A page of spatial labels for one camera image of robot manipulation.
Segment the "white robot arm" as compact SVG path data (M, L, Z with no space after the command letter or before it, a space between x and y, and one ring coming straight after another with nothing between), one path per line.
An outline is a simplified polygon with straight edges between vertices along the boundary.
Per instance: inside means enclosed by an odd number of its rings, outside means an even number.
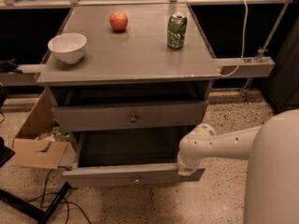
M193 174L205 158L248 162L244 224L299 224L298 109L221 135L198 125L179 142L178 172Z

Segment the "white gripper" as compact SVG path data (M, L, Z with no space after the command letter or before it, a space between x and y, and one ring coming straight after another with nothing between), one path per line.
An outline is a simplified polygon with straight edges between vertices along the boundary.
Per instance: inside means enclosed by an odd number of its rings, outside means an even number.
M210 125L202 123L179 141L178 175L190 176L198 170L215 135L216 132Z

